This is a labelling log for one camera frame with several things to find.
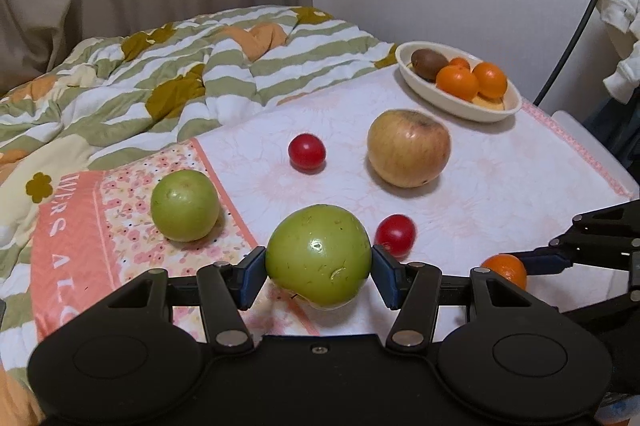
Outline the red cherry tomato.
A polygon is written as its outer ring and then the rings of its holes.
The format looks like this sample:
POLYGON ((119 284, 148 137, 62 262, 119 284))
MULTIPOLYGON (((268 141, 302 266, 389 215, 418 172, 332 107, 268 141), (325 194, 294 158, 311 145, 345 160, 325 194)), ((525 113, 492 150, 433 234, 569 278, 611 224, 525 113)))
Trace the red cherry tomato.
POLYGON ((376 229, 374 243, 395 258, 405 258, 416 241, 416 225, 405 215, 390 215, 376 229))
POLYGON ((326 161, 326 148, 314 134, 301 133, 288 144, 288 158, 297 169, 317 170, 326 161))

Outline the green apple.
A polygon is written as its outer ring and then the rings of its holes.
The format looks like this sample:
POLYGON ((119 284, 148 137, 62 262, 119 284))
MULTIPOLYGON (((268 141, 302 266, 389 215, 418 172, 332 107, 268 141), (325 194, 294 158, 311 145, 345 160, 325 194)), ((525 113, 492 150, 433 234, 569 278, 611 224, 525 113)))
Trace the green apple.
POLYGON ((171 241, 187 243, 204 238, 213 230, 219 214, 213 182, 196 170, 171 172, 152 192, 152 221, 171 241))
POLYGON ((351 212, 334 205, 291 213, 266 247, 271 281, 316 308, 338 308, 354 299, 371 264, 366 229, 351 212))

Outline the large red-yellow apple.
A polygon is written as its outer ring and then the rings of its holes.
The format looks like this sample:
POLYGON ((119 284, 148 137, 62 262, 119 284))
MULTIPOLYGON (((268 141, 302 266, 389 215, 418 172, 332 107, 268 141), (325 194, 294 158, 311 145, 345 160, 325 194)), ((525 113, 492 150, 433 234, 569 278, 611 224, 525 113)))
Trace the large red-yellow apple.
POLYGON ((410 109, 390 109, 375 118, 367 135, 367 157, 385 182, 414 189, 435 180, 451 154, 448 129, 410 109))

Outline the small orange mandarin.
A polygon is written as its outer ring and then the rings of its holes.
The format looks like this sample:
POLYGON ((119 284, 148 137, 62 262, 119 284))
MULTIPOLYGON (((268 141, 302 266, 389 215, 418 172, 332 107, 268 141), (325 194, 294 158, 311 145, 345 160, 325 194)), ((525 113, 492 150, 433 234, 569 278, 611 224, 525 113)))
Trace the small orange mandarin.
POLYGON ((449 61, 449 64, 451 66, 459 66, 467 70, 471 69, 470 63, 467 60, 465 60, 465 58, 463 57, 454 57, 452 60, 449 61))

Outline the brown kiwi with sticker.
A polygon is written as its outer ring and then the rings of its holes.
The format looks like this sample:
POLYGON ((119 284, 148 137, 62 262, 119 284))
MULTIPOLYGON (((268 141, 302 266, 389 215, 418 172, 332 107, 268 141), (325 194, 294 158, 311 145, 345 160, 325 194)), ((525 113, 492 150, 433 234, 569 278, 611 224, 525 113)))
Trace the brown kiwi with sticker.
POLYGON ((413 71, 428 82, 434 82, 439 71, 448 65, 448 58, 431 48, 418 48, 411 54, 413 71))

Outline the pink floral towel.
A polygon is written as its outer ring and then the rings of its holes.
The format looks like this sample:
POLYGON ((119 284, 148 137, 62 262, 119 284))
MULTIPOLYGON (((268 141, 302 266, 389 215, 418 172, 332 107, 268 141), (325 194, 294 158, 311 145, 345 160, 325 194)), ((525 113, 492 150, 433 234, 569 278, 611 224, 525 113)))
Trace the pink floral towel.
MULTIPOLYGON (((425 111, 399 74, 379 71, 292 100, 270 112, 191 139, 190 149, 222 201, 220 222, 238 226, 239 261, 268 242, 293 211, 331 204, 353 213, 374 232, 387 216, 413 219, 413 261, 465 274, 496 253, 546 245, 579 212, 630 201, 637 188, 582 147, 538 108, 478 125, 444 116, 452 152, 439 177, 414 190, 383 182, 370 168, 367 133, 387 109, 425 111), (301 133, 318 137, 326 161, 295 168, 288 144, 301 133)), ((89 198, 104 178, 83 171, 68 208, 41 209, 32 246, 32 306, 39 337, 47 336, 126 282, 115 272, 111 248, 101 245, 105 212, 89 198)))

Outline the green striped floral quilt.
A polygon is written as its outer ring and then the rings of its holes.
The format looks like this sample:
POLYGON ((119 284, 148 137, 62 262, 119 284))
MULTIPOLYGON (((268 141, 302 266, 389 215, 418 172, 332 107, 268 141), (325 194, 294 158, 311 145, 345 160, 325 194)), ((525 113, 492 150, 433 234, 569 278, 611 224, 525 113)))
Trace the green striped floral quilt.
POLYGON ((30 294, 41 209, 68 208, 78 175, 100 170, 90 196, 105 212, 101 245, 127 282, 149 268, 189 276, 242 247, 231 219, 209 245, 180 248, 149 217, 154 184, 201 169, 189 142, 268 108, 370 74, 391 43, 316 8, 254 6, 195 16, 128 37, 91 38, 49 74, 1 100, 1 365, 19 382, 38 342, 30 294))

